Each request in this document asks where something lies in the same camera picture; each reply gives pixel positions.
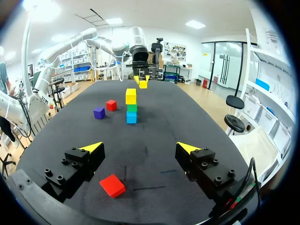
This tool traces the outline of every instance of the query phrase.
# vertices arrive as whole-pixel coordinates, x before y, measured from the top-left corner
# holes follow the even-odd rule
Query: bolt
[[[205,169],[207,168],[207,166],[208,166],[208,164],[207,164],[207,163],[205,163],[205,162],[204,162],[204,163],[201,163],[201,168],[202,168],[202,169],[204,169],[204,170],[205,170]]]
[[[65,159],[65,158],[63,158],[63,159],[61,160],[61,162],[62,162],[64,165],[68,164],[68,160]]]
[[[76,162],[73,162],[73,163],[72,163],[72,166],[73,166],[73,168],[75,168],[75,169],[79,167],[78,163],[76,163]]]
[[[234,170],[229,170],[229,171],[228,171],[228,176],[229,176],[229,177],[234,177],[234,175],[235,175]]]
[[[53,173],[51,172],[50,169],[45,169],[45,173],[48,177],[52,177]]]
[[[213,162],[214,162],[214,165],[218,165],[218,160],[217,159],[214,159]]]
[[[58,181],[60,184],[62,184],[62,183],[65,182],[65,178],[64,178],[62,175],[59,175],[59,176],[57,177],[57,181]]]
[[[23,190],[24,189],[24,186],[22,184],[19,184],[19,190]]]
[[[222,182],[222,177],[220,177],[220,176],[217,176],[217,177],[215,177],[215,180],[214,180],[214,183],[215,184],[221,184],[221,182]]]

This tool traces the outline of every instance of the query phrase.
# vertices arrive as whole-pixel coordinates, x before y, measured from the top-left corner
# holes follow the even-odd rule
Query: red fire extinguisher
[[[202,87],[206,88],[206,86],[207,86],[207,79],[204,79]]]

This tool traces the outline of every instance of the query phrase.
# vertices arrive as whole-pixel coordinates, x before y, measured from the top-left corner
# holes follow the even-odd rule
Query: purple cube
[[[94,109],[94,116],[96,119],[103,119],[105,117],[105,109],[104,107],[97,107]]]

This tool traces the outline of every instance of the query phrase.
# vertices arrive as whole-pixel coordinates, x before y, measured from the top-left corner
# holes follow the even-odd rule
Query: black mat
[[[134,81],[97,82],[72,100],[37,135],[22,156],[18,169],[33,167],[44,174],[47,163],[64,151],[103,141],[106,159],[90,183],[83,183],[64,203],[92,216],[123,222],[196,224],[214,206],[196,183],[190,183],[175,160],[176,142],[209,147],[217,159],[236,171],[247,171],[242,156],[212,118],[177,85],[148,83],[137,89],[138,124],[126,124],[126,88]],[[118,110],[94,118],[93,109],[117,101]],[[99,185],[116,174],[127,190],[110,198]]]

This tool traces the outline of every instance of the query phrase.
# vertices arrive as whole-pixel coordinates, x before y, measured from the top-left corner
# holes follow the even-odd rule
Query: person
[[[8,79],[8,75],[6,72],[6,65],[4,62],[0,63],[0,91],[7,94],[9,92],[10,96],[14,95],[15,90],[12,89],[12,84]],[[0,116],[0,128],[1,130],[10,138],[15,148],[19,146],[19,139],[12,131],[10,126],[10,122]]]

